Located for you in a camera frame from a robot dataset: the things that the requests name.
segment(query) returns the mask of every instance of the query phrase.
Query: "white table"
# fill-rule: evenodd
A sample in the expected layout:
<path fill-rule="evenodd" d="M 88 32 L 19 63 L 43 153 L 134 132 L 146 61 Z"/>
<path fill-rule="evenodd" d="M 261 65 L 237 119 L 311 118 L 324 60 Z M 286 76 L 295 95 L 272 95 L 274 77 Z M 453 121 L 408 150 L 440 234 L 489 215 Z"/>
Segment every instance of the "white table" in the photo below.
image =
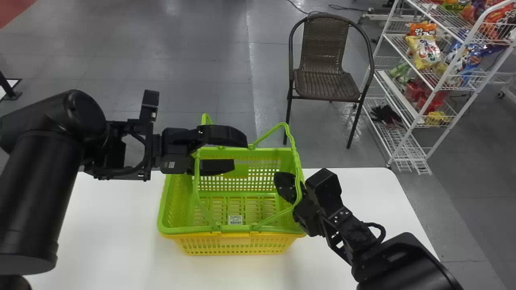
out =
<path fill-rule="evenodd" d="M 304 169 L 305 177 L 317 169 Z M 413 233 L 435 251 L 396 176 L 384 168 L 331 169 L 344 204 L 387 239 Z M 348 266 L 322 237 L 298 239 L 282 255 L 186 256 L 156 228 L 165 176 L 97 181 L 80 173 L 59 238 L 57 266 L 27 276 L 34 290 L 355 289 Z"/>

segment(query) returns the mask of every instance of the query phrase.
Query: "chair armrest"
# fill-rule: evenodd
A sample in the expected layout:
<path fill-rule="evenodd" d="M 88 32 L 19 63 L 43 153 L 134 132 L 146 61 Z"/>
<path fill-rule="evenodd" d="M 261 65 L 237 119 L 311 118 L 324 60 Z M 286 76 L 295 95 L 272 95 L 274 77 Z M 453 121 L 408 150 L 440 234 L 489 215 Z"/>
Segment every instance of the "chair armrest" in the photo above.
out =
<path fill-rule="evenodd" d="M 288 36 L 288 79 L 294 80 L 294 52 L 293 52 L 293 41 L 294 33 L 296 32 L 299 25 L 305 23 L 308 20 L 308 17 L 301 19 L 294 27 L 292 27 L 291 33 Z"/>

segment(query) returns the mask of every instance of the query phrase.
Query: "basket handle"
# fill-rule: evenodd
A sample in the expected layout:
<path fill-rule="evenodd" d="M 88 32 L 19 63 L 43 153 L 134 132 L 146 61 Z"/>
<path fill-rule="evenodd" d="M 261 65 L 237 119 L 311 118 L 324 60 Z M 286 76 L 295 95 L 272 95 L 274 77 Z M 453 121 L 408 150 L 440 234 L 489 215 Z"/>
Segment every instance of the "basket handle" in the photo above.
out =
<path fill-rule="evenodd" d="M 252 224 L 251 231 L 255 231 L 255 230 L 261 228 L 262 226 L 279 219 L 283 215 L 285 215 L 287 213 L 291 213 L 294 210 L 294 207 L 301 201 L 302 193 L 301 193 L 301 186 L 299 185 L 299 183 L 300 183 L 301 179 L 303 178 L 303 172 L 301 171 L 301 161 L 299 158 L 299 154 L 297 153 L 296 142 L 294 141 L 294 138 L 292 137 L 292 134 L 290 133 L 290 128 L 289 128 L 288 124 L 285 122 L 276 124 L 276 126 L 272 127 L 269 131 L 267 131 L 264 135 L 262 135 L 260 138 L 258 138 L 255 142 L 249 144 L 249 149 L 253 150 L 254 148 L 256 148 L 256 145 L 258 145 L 263 140 L 267 139 L 272 133 L 274 133 L 281 127 L 285 128 L 285 134 L 287 135 L 288 140 L 290 141 L 292 154 L 294 155 L 294 163 L 295 163 L 294 171 L 295 171 L 295 175 L 296 175 L 295 184 L 296 184 L 296 195 L 297 195 L 296 201 L 288 208 L 260 221 L 259 223 Z"/>
<path fill-rule="evenodd" d="M 202 115 L 201 125 L 211 125 L 211 124 L 213 124 L 212 119 L 210 118 L 210 116 L 208 114 L 204 113 Z M 267 139 L 272 133 L 274 133 L 281 127 L 285 128 L 285 134 L 287 135 L 288 140 L 290 141 L 292 153 L 294 155 L 294 163 L 295 163 L 294 171 L 295 171 L 295 175 L 296 175 L 295 184 L 296 184 L 296 194 L 297 194 L 296 201 L 290 207 L 288 207 L 288 208 L 286 208 L 258 223 L 252 224 L 250 226 L 251 231 L 255 231 L 255 230 L 261 228 L 262 226 L 277 220 L 278 218 L 282 217 L 283 215 L 285 215 L 287 213 L 291 213 L 294 210 L 294 207 L 301 201 L 302 193 L 301 193 L 300 181 L 303 178 L 303 172 L 301 171 L 301 161 L 299 159 L 299 154 L 297 153 L 296 142 L 294 141 L 294 138 L 293 138 L 292 134 L 290 133 L 290 128 L 289 128 L 288 124 L 285 122 L 276 124 L 276 126 L 272 127 L 269 131 L 267 131 L 263 136 L 258 138 L 255 142 L 249 144 L 248 148 L 249 148 L 249 150 L 254 150 L 256 148 L 256 145 L 258 145 L 263 140 Z M 199 178 L 200 178 L 199 177 L 200 159 L 201 159 L 200 152 L 197 151 L 195 154 L 195 175 L 193 177 L 193 183 L 194 183 L 193 184 L 193 190 L 194 190 L 193 194 L 195 195 L 196 200 L 198 201 L 198 206 L 199 206 L 200 210 L 202 211 L 204 217 L 208 220 L 208 224 L 213 229 L 220 230 L 221 226 L 219 224 L 216 224 L 211 213 L 201 203 L 201 198 L 199 196 L 198 188 L 199 188 Z"/>
<path fill-rule="evenodd" d="M 213 125 L 213 121 L 207 113 L 202 114 L 201 125 Z"/>

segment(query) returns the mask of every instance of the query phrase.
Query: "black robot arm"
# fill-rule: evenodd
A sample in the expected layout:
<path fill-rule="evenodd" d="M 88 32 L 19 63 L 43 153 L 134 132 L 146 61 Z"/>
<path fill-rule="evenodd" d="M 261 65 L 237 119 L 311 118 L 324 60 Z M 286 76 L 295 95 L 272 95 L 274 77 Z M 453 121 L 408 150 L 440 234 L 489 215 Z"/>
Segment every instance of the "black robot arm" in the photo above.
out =
<path fill-rule="evenodd" d="M 278 194 L 296 201 L 295 176 L 277 172 Z M 341 199 L 335 173 L 323 168 L 301 183 L 302 199 L 294 208 L 294 220 L 311 237 L 326 238 L 328 246 L 346 263 L 359 290 L 462 290 L 450 272 L 411 233 L 385 242 L 385 228 L 362 222 Z M 376 237 L 369 227 L 380 230 Z"/>
<path fill-rule="evenodd" d="M 81 165 L 99 180 L 146 181 L 153 168 L 193 173 L 191 155 L 205 144 L 247 146 L 246 135 L 229 126 L 153 134 L 158 102 L 159 93 L 146 90 L 139 119 L 106 121 L 92 97 L 70 90 L 0 118 L 0 147 L 10 155 L 0 175 L 0 275 L 55 267 L 57 239 Z M 124 165 L 127 135 L 145 147 L 135 167 Z M 201 166 L 202 175 L 234 169 L 232 160 L 204 160 Z"/>

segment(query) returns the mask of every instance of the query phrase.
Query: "barcode label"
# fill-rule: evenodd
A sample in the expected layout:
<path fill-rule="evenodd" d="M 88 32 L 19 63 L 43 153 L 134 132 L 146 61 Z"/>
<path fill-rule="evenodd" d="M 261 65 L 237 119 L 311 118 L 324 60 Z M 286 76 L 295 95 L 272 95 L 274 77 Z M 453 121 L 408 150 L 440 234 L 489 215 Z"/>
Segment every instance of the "barcode label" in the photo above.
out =
<path fill-rule="evenodd" d="M 242 225 L 242 216 L 228 216 L 228 225 Z"/>

